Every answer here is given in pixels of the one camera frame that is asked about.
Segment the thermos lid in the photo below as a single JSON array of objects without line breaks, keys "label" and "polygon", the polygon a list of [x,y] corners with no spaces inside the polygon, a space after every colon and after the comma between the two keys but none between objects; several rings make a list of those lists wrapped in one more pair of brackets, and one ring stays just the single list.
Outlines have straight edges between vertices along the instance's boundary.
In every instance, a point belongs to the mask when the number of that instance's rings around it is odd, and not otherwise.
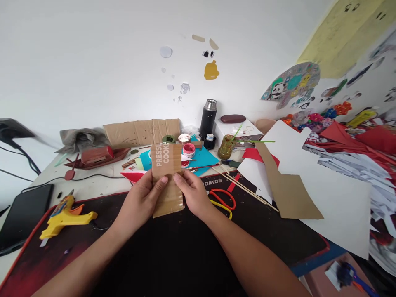
[{"label": "thermos lid", "polygon": [[216,106],[217,101],[214,99],[208,99],[206,100],[206,104],[205,104],[205,109],[208,111],[216,111],[217,110],[217,106]]}]

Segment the yellow glue gun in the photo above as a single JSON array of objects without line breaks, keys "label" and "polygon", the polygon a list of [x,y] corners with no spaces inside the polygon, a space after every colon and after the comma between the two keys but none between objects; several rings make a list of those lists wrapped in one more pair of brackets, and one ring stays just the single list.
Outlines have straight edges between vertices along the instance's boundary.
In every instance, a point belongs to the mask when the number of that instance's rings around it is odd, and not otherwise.
[{"label": "yellow glue gun", "polygon": [[47,229],[41,233],[41,240],[58,235],[65,226],[88,225],[90,221],[98,217],[96,212],[80,215],[84,204],[72,210],[71,207],[74,204],[73,192],[74,190],[59,202],[47,222]]}]

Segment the green straw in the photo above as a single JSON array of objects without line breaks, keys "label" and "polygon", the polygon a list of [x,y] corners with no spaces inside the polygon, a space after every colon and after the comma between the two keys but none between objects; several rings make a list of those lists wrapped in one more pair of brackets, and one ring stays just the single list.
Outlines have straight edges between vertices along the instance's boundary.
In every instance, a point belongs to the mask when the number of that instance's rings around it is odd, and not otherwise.
[{"label": "green straw", "polygon": [[256,141],[256,140],[230,140],[230,142],[275,142],[275,140]]},{"label": "green straw", "polygon": [[239,126],[238,131],[235,133],[234,137],[231,139],[231,141],[233,141],[235,139],[235,136],[238,134],[239,130],[242,128],[243,123]]}]

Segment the red scissors handle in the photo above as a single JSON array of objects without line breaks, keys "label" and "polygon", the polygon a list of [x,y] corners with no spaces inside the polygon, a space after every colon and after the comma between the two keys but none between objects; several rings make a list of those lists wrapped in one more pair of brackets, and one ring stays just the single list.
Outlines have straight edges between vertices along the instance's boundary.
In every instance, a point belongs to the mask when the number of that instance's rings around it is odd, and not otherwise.
[{"label": "red scissors handle", "polygon": [[[230,199],[232,200],[233,206],[231,207],[231,206],[227,205],[218,195],[215,194],[215,192],[222,192],[222,193],[227,194],[227,195],[230,197]],[[234,199],[234,197],[231,195],[231,193],[229,193],[228,191],[225,191],[225,190],[223,190],[223,189],[211,189],[211,190],[209,191],[209,194],[212,194],[214,197],[216,197],[216,199],[217,199],[218,201],[220,201],[220,203],[221,203],[222,205],[224,205],[226,208],[228,208],[229,210],[234,210],[234,209],[236,208],[235,199]]]}]

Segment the black thermos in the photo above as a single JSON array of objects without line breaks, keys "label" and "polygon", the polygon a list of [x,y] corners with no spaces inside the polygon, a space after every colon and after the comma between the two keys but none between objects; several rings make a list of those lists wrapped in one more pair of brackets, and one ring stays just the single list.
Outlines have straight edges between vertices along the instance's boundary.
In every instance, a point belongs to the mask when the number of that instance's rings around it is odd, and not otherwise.
[{"label": "black thermos", "polygon": [[213,131],[214,120],[217,112],[216,103],[217,101],[213,99],[206,100],[206,104],[202,112],[201,128],[199,129],[199,134],[202,140],[205,140],[206,135]]}]

